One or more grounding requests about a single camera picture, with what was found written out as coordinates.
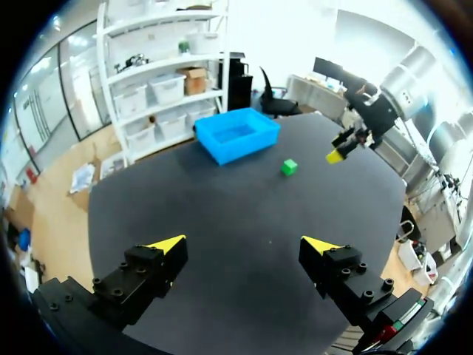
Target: glass wall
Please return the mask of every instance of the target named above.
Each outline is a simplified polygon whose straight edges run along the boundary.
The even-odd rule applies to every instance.
[[[16,85],[4,113],[1,189],[30,183],[72,145],[110,123],[95,34],[92,22],[64,38]]]
[[[64,95],[80,139],[110,120],[98,77],[96,32],[94,22],[60,44]]]
[[[14,98],[26,148],[42,171],[78,142],[62,94],[57,47],[25,75]]]

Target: shelf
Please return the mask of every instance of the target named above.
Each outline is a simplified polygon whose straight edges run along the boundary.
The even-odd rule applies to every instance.
[[[133,160],[136,161],[138,159],[144,158],[147,155],[153,154],[155,152],[159,152],[162,149],[168,148],[175,144],[188,141],[189,139],[192,139],[193,137],[194,137],[194,133],[190,131],[190,132],[184,133],[183,135],[179,135],[176,138],[168,139],[166,141],[158,141],[152,146],[150,146],[148,149],[144,149],[140,152],[132,152],[132,158]]]
[[[104,28],[101,34],[116,36],[143,26],[162,24],[163,22],[207,21],[224,15],[224,13],[212,10],[181,10],[169,13],[154,13],[147,16],[119,21],[117,24]]]
[[[177,106],[181,106],[181,105],[185,105],[185,104],[190,104],[191,102],[207,100],[209,98],[218,98],[219,96],[222,96],[222,95],[223,95],[223,90],[213,90],[213,91],[204,92],[203,94],[186,96],[186,97],[184,97],[184,99],[182,99],[180,101],[176,101],[176,102],[174,102],[172,104],[169,104],[169,105],[151,106],[148,109],[146,109],[145,111],[139,112],[136,115],[133,115],[132,117],[124,118],[123,120],[119,120],[118,121],[118,126],[123,127],[127,124],[130,124],[132,122],[140,120],[141,118],[145,118],[146,116],[150,116],[150,115],[153,115],[154,113],[164,111],[165,109],[172,109],[173,107],[177,107]]]
[[[179,57],[164,59],[162,61],[153,61],[152,63],[141,65],[139,67],[134,67],[120,74],[115,74],[110,76],[107,79],[109,85],[116,84],[119,81],[122,81],[127,78],[131,78],[132,76],[143,74],[145,72],[149,72],[151,70],[156,70],[165,67],[172,67],[173,65],[181,65],[181,64],[190,64],[196,61],[217,61],[219,59],[223,59],[223,53],[214,53],[214,54],[202,54],[202,55],[192,55],[192,54],[184,54],[180,55]]]

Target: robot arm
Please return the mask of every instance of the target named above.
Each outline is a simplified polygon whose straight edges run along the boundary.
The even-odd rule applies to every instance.
[[[403,347],[434,305],[413,288],[397,298],[394,280],[376,276],[351,246],[302,237],[299,262],[320,295],[328,295],[350,324],[364,332],[354,354]]]
[[[65,354],[169,355],[122,333],[135,324],[155,297],[164,298],[188,259],[181,235],[125,251],[125,261],[103,279],[94,293],[69,277],[50,280],[32,301]]]

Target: cardboard box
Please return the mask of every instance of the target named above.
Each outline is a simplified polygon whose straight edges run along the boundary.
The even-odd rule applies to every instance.
[[[184,86],[186,88],[186,95],[196,95],[205,92],[207,87],[207,69],[201,67],[182,68],[177,71],[186,76]]]
[[[28,200],[27,194],[20,186],[15,185],[8,207],[5,209],[5,218],[7,218],[18,231],[22,231],[25,228],[31,230],[34,213],[35,207],[33,203]]]
[[[74,201],[75,205],[80,209],[84,210],[85,212],[89,211],[89,193],[90,189],[100,180],[101,176],[101,161],[98,158],[94,158],[93,161],[90,162],[95,167],[94,177],[92,179],[92,184],[84,190],[80,190],[79,192],[75,192],[71,194],[67,192],[67,196]]]

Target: white desk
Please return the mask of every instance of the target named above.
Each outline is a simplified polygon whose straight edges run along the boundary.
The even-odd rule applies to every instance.
[[[339,122],[347,106],[342,94],[299,75],[289,77],[286,98],[297,101],[299,106],[308,105],[335,122]]]

